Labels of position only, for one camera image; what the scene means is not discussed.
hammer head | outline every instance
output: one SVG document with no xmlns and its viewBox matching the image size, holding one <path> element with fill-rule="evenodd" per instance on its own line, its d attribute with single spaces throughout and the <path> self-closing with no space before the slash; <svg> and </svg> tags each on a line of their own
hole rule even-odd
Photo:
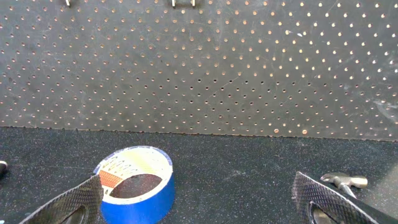
<svg viewBox="0 0 398 224">
<path fill-rule="evenodd" d="M 347 174 L 339 172 L 325 174 L 321 177 L 321 180 L 335 184 L 337 188 L 340 188 L 342 185 L 347 185 L 348 187 L 354 186 L 363 189 L 368 185 L 368 180 L 366 177 L 363 176 L 350 177 Z"/>
</svg>

perforated panel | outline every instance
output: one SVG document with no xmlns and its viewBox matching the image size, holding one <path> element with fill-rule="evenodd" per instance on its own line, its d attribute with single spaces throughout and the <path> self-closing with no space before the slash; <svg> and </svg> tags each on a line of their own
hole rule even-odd
<svg viewBox="0 0 398 224">
<path fill-rule="evenodd" d="M 396 0 L 1 4 L 3 126 L 397 139 Z"/>
</svg>

blue painter's tape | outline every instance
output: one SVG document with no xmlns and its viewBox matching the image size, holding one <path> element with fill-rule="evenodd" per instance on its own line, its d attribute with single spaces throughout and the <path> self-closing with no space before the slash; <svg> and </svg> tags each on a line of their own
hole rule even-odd
<svg viewBox="0 0 398 224">
<path fill-rule="evenodd" d="M 161 162 L 155 165 L 157 165 L 157 168 L 164 173 L 163 177 L 159 175 L 160 178 L 162 178 L 162 180 L 166 180 L 167 182 L 164 183 L 164 186 L 160 190 L 157 189 L 156 190 L 157 192 L 155 192 L 154 194 L 151 191 L 148 192 L 147 194 L 149 194 L 150 196 L 149 197 L 143 196 L 144 199 L 141 200 L 142 199 L 141 197 L 139 201 L 134 200 L 133 198 L 127 198 L 127 199 L 112 198 L 109 196 L 109 194 L 104 196 L 104 200 L 101 206 L 101 211 L 104 216 L 104 219 L 109 224 L 156 223 L 166 216 L 166 214 L 169 212 L 174 202 L 175 189 L 174 189 L 174 174 L 172 172 L 172 162 L 170 157 L 160 149 L 149 146 L 137 146 L 137 147 L 129 147 L 126 149 L 122 149 L 104 159 L 94 170 L 94 173 L 99 174 L 101 170 L 108 171 L 109 167 L 112 167 L 114 169 L 116 165 L 111 166 L 110 164 L 117 164 L 118 166 L 121 167 L 123 166 L 127 167 L 126 165 L 120 164 L 120 162 L 116 161 L 119 159 L 119 161 L 125 162 L 126 160 L 124 156 L 126 155 L 126 153 L 125 155 L 123 155 L 123 152 L 129 150 L 134 151 L 137 149 L 140 151 L 145 151 L 145 149 L 153 150 L 155 152 L 158 152 L 157 155 L 158 158 L 164 157 L 163 159 L 165 159 L 168 162 L 167 167 L 160 167 L 159 164 L 161 164 Z"/>
</svg>

blue tape roll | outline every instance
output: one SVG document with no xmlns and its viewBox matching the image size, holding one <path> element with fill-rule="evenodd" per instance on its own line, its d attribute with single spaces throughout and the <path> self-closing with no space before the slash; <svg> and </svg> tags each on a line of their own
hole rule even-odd
<svg viewBox="0 0 398 224">
<path fill-rule="evenodd" d="M 107 223 L 150 224 L 165 217 L 171 209 L 175 197 L 172 161 L 160 149 L 136 146 L 116 151 L 98 164 L 94 173 L 99 174 L 100 177 L 102 175 L 101 183 L 105 192 L 117 179 L 114 175 L 121 176 L 121 172 L 127 172 L 124 176 L 126 179 L 136 173 L 146 174 L 148 170 L 151 174 L 160 174 L 158 176 L 162 178 L 162 181 L 156 188 L 144 195 L 134 198 L 113 198 L 110 196 L 110 192 L 104 195 L 101 211 Z"/>
</svg>

speckled black surface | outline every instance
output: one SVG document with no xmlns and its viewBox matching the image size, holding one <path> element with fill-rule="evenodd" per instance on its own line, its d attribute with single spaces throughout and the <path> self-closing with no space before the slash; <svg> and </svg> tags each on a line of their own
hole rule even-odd
<svg viewBox="0 0 398 224">
<path fill-rule="evenodd" d="M 398 218 L 398 143 L 339 139 L 193 136 L 0 128 L 0 220 L 92 172 L 128 146 L 163 149 L 173 160 L 176 199 L 162 223 L 298 223 L 295 172 L 365 175 L 358 198 Z"/>
</svg>

